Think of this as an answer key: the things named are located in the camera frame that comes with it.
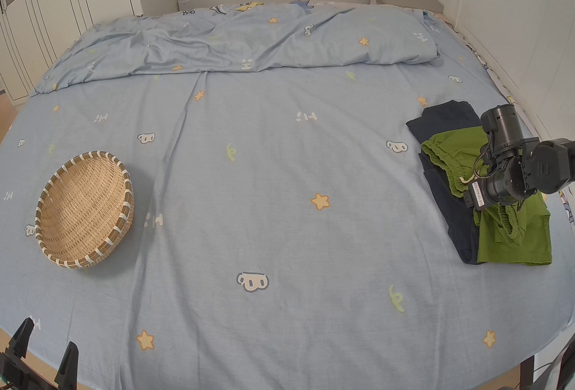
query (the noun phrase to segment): patterned bedding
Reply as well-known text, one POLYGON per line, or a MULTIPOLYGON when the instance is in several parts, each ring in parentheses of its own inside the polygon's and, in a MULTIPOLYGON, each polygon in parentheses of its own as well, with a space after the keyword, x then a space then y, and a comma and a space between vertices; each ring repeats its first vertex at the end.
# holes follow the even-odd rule
POLYGON ((0 145, 0 327, 79 348, 96 389, 473 388, 573 318, 575 239, 549 196, 553 263, 465 265, 405 122, 506 102, 434 16, 228 5, 90 29, 0 145), (131 230, 57 267, 33 236, 47 179, 104 150, 131 230))

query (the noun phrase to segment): black pants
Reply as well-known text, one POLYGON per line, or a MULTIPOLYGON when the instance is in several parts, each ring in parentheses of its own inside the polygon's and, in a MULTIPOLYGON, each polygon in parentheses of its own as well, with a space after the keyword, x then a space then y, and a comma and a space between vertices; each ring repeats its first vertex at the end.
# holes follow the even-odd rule
MULTIPOLYGON (((420 118, 410 120, 406 125, 422 143, 437 133, 477 127, 481 122, 468 102, 449 101, 425 108, 420 118)), ((465 264, 477 264, 479 227, 473 222, 473 208, 466 207, 463 199, 451 194, 445 171, 431 163, 423 153, 419 154, 419 159, 435 203, 449 226, 448 234, 459 257, 465 264)))

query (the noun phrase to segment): wicker basket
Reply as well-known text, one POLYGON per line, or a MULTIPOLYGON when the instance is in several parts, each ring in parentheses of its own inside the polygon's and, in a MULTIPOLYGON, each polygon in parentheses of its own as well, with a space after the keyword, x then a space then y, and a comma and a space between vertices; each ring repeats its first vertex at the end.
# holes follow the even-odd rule
POLYGON ((103 261, 132 225, 134 195, 124 164, 92 151, 66 162, 40 194, 36 239, 44 255, 68 269, 103 261))

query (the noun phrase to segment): green clothing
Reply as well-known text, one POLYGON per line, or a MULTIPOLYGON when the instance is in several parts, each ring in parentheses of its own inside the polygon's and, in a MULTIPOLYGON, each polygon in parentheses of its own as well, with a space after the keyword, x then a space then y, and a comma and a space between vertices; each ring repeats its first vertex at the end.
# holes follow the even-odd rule
MULTIPOLYGON (((433 135, 421 144, 421 150, 446 172, 451 193, 463 197, 468 185, 461 178, 471 178, 473 164, 486 143, 483 129, 473 127, 433 135)), ((481 174, 487 172, 481 161, 478 169, 481 174)), ((517 206, 496 204, 474 212, 475 224, 479 226, 478 262, 551 263, 549 211, 541 194, 525 200, 519 211, 517 206)))
POLYGON ((518 218, 518 236, 509 237, 505 218, 500 209, 489 207, 473 218, 479 224, 479 250, 477 262, 507 262, 510 264, 539 265, 551 263, 551 237, 549 216, 541 192, 529 197, 521 207, 518 218))

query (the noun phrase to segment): white headboard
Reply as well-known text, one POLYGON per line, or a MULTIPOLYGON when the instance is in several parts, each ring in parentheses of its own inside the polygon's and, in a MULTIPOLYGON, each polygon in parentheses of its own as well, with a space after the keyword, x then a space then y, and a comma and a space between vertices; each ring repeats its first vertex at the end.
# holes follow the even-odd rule
POLYGON ((539 135, 575 139, 575 0, 451 0, 445 15, 539 135))

